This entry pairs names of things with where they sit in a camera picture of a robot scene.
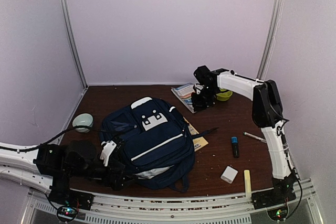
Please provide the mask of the blue striped reader book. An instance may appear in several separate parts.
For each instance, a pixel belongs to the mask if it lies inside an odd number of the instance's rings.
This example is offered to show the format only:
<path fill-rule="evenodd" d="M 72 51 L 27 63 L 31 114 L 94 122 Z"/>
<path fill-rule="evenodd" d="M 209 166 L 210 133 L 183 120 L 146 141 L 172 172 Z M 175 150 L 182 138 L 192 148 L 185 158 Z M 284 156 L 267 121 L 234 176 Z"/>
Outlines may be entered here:
<path fill-rule="evenodd" d="M 194 93 L 193 83 L 187 83 L 177 88 L 171 88 L 171 91 L 192 114 L 196 113 L 191 99 L 192 93 Z"/>

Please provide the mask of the navy blue student backpack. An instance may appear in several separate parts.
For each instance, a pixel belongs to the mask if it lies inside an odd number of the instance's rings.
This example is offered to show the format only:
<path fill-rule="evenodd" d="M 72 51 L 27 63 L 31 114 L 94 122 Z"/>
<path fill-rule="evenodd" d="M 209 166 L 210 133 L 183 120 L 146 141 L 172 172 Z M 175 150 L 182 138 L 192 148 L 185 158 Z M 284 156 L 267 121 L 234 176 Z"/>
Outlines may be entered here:
<path fill-rule="evenodd" d="M 111 139 L 109 131 L 125 131 L 121 162 L 127 174 L 146 188 L 170 188 L 187 192 L 188 174 L 195 164 L 192 136 L 184 116 L 168 102 L 143 97 L 107 115 L 101 123 L 99 139 Z"/>

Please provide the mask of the yellow pink spine paperback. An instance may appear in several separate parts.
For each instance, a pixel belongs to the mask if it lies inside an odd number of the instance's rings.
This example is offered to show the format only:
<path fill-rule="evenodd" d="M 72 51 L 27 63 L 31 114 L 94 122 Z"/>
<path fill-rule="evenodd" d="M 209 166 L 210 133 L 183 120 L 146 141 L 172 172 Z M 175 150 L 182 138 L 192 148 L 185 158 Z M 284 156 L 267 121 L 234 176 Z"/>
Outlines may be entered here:
<path fill-rule="evenodd" d="M 188 130 L 192 136 L 193 144 L 194 144 L 194 151 L 198 151 L 201 148 L 208 145 L 208 141 L 205 139 L 205 135 L 208 133 L 207 131 L 199 132 L 196 128 L 186 119 L 184 118 L 185 122 L 187 123 Z"/>

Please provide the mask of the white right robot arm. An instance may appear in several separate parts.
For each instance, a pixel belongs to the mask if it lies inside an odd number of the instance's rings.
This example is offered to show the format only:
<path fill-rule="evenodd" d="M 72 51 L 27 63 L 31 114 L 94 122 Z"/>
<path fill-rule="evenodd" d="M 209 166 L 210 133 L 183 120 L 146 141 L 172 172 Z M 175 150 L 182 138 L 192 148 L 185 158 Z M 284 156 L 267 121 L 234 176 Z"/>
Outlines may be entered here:
<path fill-rule="evenodd" d="M 202 86 L 192 93 L 192 106 L 199 111 L 214 105 L 215 97 L 222 89 L 238 93 L 250 99 L 253 122 L 261 129 L 267 143 L 272 164 L 272 185 L 270 190 L 253 193 L 255 205 L 283 204 L 296 198 L 293 185 L 297 181 L 294 165 L 289 154 L 284 126 L 288 122 L 276 83 L 241 76 L 232 70 L 209 70 L 200 66 L 194 77 Z"/>

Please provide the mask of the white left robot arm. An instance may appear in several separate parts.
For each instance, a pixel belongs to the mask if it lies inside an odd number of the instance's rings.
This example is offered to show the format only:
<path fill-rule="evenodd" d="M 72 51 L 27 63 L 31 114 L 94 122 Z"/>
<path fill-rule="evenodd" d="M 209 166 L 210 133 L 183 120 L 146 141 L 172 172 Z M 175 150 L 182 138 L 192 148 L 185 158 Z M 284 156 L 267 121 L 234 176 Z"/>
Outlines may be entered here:
<path fill-rule="evenodd" d="M 70 188 L 71 177 L 95 180 L 113 190 L 136 182 L 137 176 L 126 173 L 121 162 L 125 131 L 109 131 L 111 139 L 103 144 L 101 155 L 89 140 L 57 145 L 48 140 L 39 145 L 21 146 L 1 143 L 1 165 L 6 178 L 25 183 L 44 193 L 58 204 L 89 210 L 93 194 Z"/>

